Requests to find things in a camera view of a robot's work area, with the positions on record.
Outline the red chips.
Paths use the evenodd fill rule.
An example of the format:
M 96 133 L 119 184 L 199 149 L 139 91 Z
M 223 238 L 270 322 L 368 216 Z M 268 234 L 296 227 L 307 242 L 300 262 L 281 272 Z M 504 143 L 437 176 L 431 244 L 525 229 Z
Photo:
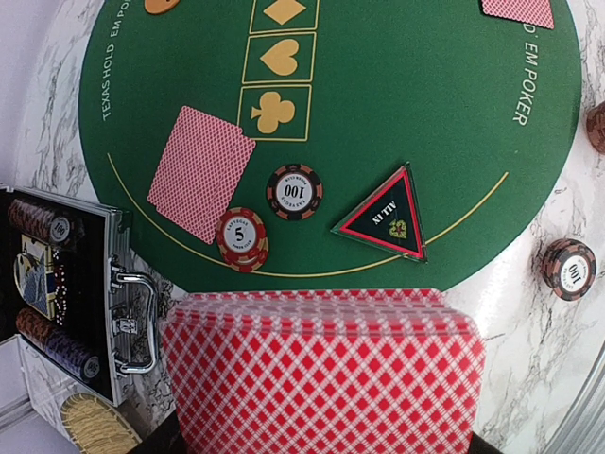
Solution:
M 253 272 L 268 259 L 268 234 L 264 222 L 251 209 L 234 207 L 219 221 L 216 240 L 221 256 L 233 270 Z

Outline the black triangular all-in button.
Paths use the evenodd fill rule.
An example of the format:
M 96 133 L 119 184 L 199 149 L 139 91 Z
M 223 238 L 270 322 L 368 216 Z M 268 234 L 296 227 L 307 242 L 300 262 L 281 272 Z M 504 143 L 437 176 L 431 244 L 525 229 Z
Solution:
M 361 201 L 331 232 L 417 262 L 426 244 L 409 162 Z

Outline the red card seat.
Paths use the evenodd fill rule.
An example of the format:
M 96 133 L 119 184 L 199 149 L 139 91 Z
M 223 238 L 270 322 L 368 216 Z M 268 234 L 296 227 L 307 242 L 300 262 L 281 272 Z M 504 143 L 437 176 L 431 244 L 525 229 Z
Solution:
M 147 200 L 162 216 L 211 244 L 255 147 L 235 124 L 184 106 Z
M 554 28 L 549 0 L 481 0 L 485 14 L 546 29 Z

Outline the red playing card deck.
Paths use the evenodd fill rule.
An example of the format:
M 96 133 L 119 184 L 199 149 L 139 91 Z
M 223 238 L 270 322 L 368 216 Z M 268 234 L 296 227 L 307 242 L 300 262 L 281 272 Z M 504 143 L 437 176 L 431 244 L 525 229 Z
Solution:
M 199 293 L 162 325 L 194 453 L 465 453 L 485 347 L 428 289 Z

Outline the orange round blind button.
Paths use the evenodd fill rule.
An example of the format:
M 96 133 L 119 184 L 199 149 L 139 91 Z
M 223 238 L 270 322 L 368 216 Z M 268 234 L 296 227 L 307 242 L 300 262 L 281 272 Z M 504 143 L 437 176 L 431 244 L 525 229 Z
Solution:
M 145 11 L 152 15 L 164 14 L 175 8 L 180 0 L 145 0 Z

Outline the dark brown poker chip stack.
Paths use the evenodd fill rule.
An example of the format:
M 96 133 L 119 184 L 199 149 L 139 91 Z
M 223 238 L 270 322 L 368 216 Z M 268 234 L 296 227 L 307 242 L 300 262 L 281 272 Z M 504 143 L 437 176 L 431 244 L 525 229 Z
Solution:
M 596 257 L 583 242 L 560 238 L 546 249 L 541 275 L 555 294 L 565 301 L 583 297 L 596 278 Z

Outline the red poker chip stack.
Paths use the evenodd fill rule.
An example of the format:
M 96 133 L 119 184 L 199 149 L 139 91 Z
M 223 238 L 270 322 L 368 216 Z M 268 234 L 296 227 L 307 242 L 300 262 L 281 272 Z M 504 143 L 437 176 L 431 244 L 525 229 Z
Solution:
M 593 148 L 605 154 L 605 102 L 591 109 L 586 116 L 586 131 Z

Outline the red card bottom seat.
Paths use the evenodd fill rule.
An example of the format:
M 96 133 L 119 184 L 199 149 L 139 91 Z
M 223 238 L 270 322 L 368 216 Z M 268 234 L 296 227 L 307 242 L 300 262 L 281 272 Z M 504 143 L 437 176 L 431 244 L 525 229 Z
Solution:
M 485 14 L 546 29 L 554 28 L 549 0 L 481 0 Z

